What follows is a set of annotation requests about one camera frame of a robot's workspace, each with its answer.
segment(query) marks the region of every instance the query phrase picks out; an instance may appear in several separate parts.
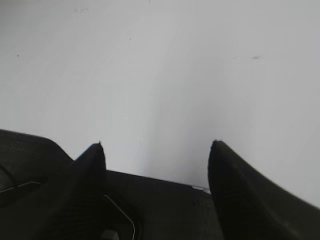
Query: white wall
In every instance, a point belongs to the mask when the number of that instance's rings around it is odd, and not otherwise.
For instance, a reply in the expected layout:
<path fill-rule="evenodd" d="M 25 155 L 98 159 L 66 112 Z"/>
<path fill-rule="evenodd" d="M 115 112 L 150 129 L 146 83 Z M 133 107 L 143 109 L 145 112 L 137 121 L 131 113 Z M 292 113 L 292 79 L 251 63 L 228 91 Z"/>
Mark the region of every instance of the white wall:
<path fill-rule="evenodd" d="M 0 0 L 0 128 L 208 186 L 212 140 L 320 207 L 317 0 Z"/>

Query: black plastic part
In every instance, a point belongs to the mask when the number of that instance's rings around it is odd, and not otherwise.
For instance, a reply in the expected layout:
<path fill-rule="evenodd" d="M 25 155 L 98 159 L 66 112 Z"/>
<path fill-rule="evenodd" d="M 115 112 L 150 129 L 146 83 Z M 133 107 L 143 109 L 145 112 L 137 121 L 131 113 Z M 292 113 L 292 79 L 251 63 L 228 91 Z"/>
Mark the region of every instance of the black plastic part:
<path fill-rule="evenodd" d="M 212 144 L 208 179 L 226 240 L 320 239 L 320 210 L 264 177 L 222 141 Z"/>

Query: textured black surface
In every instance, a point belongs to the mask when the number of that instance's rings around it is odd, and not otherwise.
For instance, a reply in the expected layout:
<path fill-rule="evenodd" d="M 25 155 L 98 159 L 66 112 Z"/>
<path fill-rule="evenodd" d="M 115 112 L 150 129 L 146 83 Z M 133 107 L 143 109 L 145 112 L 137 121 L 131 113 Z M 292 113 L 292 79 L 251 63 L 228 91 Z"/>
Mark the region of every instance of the textured black surface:
<path fill-rule="evenodd" d="M 141 219 L 144 240 L 223 239 L 210 194 L 188 185 L 114 171 L 107 171 L 106 182 L 112 198 Z"/>
<path fill-rule="evenodd" d="M 95 173 L 78 172 L 78 176 L 61 174 L 63 169 L 73 165 L 74 162 L 56 143 L 43 137 L 0 130 L 0 164 L 13 173 L 18 184 L 28 181 L 44 183 L 40 186 L 27 185 L 20 187 L 18 191 L 0 193 L 0 203 L 12 204 L 24 197 L 22 201 L 24 204 L 20 201 L 15 205 L 19 208 L 18 212 L 12 211 L 10 206 L 0 209 L 3 220 L 3 224 L 0 224 L 1 238 L 28 239 L 32 233 L 37 233 L 33 235 L 34 238 L 61 239 L 64 235 L 69 239 L 75 239 L 74 237 L 85 239 L 88 233 L 93 231 L 90 223 L 95 223 L 96 218 L 92 217 L 92 213 L 96 211 L 96 206 L 99 206 L 92 204 L 98 198 L 95 195 L 96 189 L 85 181 L 79 181 L 76 188 L 70 188 L 70 185 L 65 183 L 77 182 L 79 178 L 84 177 L 83 174 L 94 177 Z M 12 186 L 5 174 L 0 174 L 0 180 L 2 187 L 0 190 Z M 52 183 L 57 187 L 48 188 Z M 108 194 L 136 223 L 136 236 L 141 239 L 223 239 L 209 194 L 183 184 L 114 171 L 106 171 L 106 180 L 101 183 L 106 184 L 104 193 Z M 46 189 L 50 190 L 42 195 L 43 199 L 34 201 L 34 195 Z M 67 197 L 68 200 L 65 202 L 61 196 Z M 96 224 L 96 226 L 101 229 L 104 227 L 127 229 L 119 234 L 123 239 L 129 239 L 132 228 L 119 211 L 112 209 L 110 204 L 103 205 L 99 211 L 103 214 L 100 223 L 105 225 Z M 49 219 L 49 221 L 42 222 L 38 219 Z M 44 231 L 38 233 L 37 229 L 43 226 L 45 226 Z"/>
<path fill-rule="evenodd" d="M 0 209 L 3 239 L 98 239 L 105 156 L 93 144 L 24 198 Z"/>
<path fill-rule="evenodd" d="M 49 175 L 72 161 L 47 138 L 0 129 L 0 164 L 14 176 L 18 185 L 35 179 L 46 181 Z M 0 172 L 0 191 L 10 187 L 12 182 Z"/>
<path fill-rule="evenodd" d="M 226 240 L 320 239 L 320 210 L 268 180 L 222 141 L 213 142 L 208 172 Z"/>

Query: wire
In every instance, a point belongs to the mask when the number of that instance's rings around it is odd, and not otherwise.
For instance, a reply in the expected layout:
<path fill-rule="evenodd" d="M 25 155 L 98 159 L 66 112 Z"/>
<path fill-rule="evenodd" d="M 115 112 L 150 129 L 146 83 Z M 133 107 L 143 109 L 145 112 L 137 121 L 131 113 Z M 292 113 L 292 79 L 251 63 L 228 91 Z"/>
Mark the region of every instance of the wire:
<path fill-rule="evenodd" d="M 2 164 L 0 164 L 0 169 L 2 170 L 2 172 L 4 172 L 4 173 L 8 176 L 8 178 L 11 180 L 12 185 L 13 185 L 13 188 L 14 188 L 14 189 L 17 189 L 17 188 L 18 188 L 17 181 L 16 181 L 15 177 L 11 174 L 11 172 L 9 172 L 9 170 L 6 169 Z"/>

